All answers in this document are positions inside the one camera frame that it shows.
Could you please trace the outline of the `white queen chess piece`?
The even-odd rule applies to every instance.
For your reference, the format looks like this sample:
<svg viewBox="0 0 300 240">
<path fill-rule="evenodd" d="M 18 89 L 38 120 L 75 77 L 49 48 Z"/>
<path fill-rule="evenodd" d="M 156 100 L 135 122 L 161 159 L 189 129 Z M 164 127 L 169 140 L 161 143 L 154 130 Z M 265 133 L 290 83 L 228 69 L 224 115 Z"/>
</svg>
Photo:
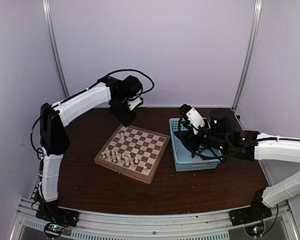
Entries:
<svg viewBox="0 0 300 240">
<path fill-rule="evenodd" d="M 125 165 L 126 167 L 129 167 L 129 165 L 130 165 L 130 162 L 129 162 L 129 160 L 128 160 L 128 159 L 126 159 L 126 160 L 125 160 L 125 163 L 124 163 L 124 165 Z"/>
</svg>

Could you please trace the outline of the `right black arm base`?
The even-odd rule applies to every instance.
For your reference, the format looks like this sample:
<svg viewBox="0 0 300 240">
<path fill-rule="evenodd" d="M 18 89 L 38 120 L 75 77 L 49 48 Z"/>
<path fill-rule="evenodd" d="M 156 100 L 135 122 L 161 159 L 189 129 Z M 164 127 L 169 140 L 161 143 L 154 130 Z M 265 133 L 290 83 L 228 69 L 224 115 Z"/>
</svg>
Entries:
<svg viewBox="0 0 300 240">
<path fill-rule="evenodd" d="M 264 190 L 265 188 L 261 188 L 255 192 L 250 206 L 234 209 L 229 212 L 233 226 L 261 221 L 272 216 L 271 209 L 262 203 Z"/>
</svg>

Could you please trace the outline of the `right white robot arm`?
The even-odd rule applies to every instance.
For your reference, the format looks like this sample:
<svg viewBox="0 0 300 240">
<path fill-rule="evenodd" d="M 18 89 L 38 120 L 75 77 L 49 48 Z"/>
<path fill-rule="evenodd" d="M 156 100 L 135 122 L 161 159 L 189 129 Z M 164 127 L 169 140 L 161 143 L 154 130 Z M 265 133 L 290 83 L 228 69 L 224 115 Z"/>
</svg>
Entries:
<svg viewBox="0 0 300 240">
<path fill-rule="evenodd" d="M 278 173 L 284 174 L 256 192 L 252 206 L 246 210 L 249 220 L 258 220 L 266 208 L 300 194 L 300 138 L 237 130 L 237 119 L 230 108 L 212 109 L 205 118 L 196 108 L 183 104 L 179 113 L 176 136 L 193 156 L 205 161 L 230 157 L 258 161 L 266 168 L 278 165 Z"/>
</svg>

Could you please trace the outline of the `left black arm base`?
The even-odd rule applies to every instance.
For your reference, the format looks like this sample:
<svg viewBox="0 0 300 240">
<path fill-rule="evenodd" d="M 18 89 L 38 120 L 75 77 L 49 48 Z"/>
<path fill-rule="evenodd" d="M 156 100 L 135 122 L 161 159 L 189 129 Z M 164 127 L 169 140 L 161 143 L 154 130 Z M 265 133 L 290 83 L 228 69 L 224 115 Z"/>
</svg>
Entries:
<svg viewBox="0 0 300 240">
<path fill-rule="evenodd" d="M 80 215 L 78 211 L 60 208 L 58 206 L 58 200 L 46 202 L 43 198 L 39 197 L 38 203 L 36 218 L 64 227 L 77 226 Z"/>
</svg>

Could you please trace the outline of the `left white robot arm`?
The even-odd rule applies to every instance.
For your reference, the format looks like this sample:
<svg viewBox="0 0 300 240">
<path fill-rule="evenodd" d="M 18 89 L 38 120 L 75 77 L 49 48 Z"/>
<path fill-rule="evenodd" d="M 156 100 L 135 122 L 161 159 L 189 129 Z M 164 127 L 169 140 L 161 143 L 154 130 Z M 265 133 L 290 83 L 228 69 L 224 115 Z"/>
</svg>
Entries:
<svg viewBox="0 0 300 240">
<path fill-rule="evenodd" d="M 52 105 L 45 103 L 40 113 L 40 148 L 43 160 L 40 165 L 41 197 L 46 202 L 58 199 L 58 178 L 64 153 L 70 147 L 66 127 L 92 108 L 109 104 L 109 110 L 127 127 L 136 118 L 135 108 L 143 104 L 137 94 L 143 85 L 135 76 L 123 80 L 105 76 L 91 86 Z"/>
</svg>

